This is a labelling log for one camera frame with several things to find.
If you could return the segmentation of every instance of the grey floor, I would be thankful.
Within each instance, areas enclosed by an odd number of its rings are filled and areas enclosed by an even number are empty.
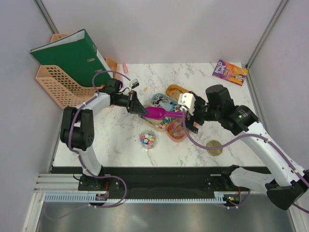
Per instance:
[[[58,217],[83,205],[45,203]],[[126,203],[110,209],[87,207],[56,221],[42,216],[44,232],[295,232],[289,211],[266,196],[251,195],[239,209],[209,204]]]

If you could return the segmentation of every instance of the marble surface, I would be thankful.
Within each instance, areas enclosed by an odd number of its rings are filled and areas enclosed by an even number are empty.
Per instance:
[[[177,84],[195,92],[205,100],[205,89],[215,84],[222,84],[229,89],[231,98],[237,105],[246,105],[252,110],[253,103],[247,83],[242,87],[212,77],[215,67],[210,63],[186,64],[130,64],[127,65],[131,79],[138,79],[140,86],[135,90],[141,103],[149,103],[150,98],[158,92],[165,93],[171,84]],[[180,143],[170,140],[166,132],[154,131],[157,144],[151,150],[141,147],[139,134],[151,128],[142,123],[137,115],[130,115],[125,108],[106,108],[94,119],[94,150],[103,166],[263,166],[261,160],[242,141],[237,141],[223,149],[217,157],[208,154],[195,146],[188,138]],[[198,135],[192,137],[206,145],[210,140],[218,140],[222,144],[234,138],[224,130],[218,122],[205,122],[199,126]],[[65,144],[59,143],[54,166],[80,166],[76,155],[68,150]]]

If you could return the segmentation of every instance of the binder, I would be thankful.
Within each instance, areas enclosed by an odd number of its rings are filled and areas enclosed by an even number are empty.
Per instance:
[[[111,70],[85,29],[30,53],[41,65],[59,66],[84,87],[92,86],[92,77],[97,72]],[[112,77],[111,72],[99,74],[95,85],[104,85]]]

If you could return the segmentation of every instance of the magenta spatula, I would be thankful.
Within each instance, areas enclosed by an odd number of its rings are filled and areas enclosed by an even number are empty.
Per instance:
[[[145,108],[148,112],[147,115],[142,115],[143,117],[152,118],[156,120],[162,120],[165,117],[182,117],[182,112],[173,112],[173,111],[166,111],[164,108],[159,107],[146,107]]]

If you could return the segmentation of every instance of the perforated basket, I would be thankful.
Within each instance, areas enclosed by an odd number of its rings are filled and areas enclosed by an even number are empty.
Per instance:
[[[51,43],[67,35],[54,34]],[[110,58],[104,59],[111,70],[117,70],[117,62]],[[35,79],[62,109],[67,106],[75,107],[88,100],[95,93],[94,88],[80,86],[57,65],[41,65]]]

